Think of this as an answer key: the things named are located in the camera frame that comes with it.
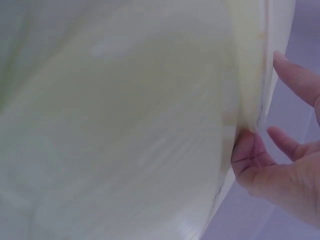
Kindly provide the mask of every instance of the hand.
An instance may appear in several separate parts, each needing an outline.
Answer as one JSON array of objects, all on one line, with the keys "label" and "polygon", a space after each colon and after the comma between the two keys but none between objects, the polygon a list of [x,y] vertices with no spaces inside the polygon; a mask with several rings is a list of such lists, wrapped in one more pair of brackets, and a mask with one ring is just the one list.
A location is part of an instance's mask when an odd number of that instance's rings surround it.
[{"label": "hand", "polygon": [[[320,120],[320,76],[275,52],[273,65],[280,79],[314,107]],[[267,130],[292,164],[277,164],[258,134],[243,130],[231,164],[237,182],[254,197],[264,198],[320,229],[320,141],[299,144],[278,127]]]}]

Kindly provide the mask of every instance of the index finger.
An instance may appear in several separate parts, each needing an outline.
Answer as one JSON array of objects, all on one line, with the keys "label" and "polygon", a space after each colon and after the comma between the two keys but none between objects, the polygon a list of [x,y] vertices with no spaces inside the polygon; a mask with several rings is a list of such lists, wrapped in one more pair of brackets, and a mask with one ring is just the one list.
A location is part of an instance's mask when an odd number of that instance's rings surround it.
[{"label": "index finger", "polygon": [[274,52],[273,66],[279,78],[298,97],[315,107],[320,96],[320,76],[294,64],[280,52]]}]

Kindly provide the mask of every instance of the translucent plastic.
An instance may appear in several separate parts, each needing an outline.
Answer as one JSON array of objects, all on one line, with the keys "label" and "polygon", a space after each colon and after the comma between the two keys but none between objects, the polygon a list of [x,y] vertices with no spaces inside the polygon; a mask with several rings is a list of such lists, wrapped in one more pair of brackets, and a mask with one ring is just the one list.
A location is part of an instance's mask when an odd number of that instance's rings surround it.
[{"label": "translucent plastic", "polygon": [[0,4],[0,201],[24,238],[199,239],[257,129],[269,1]]}]

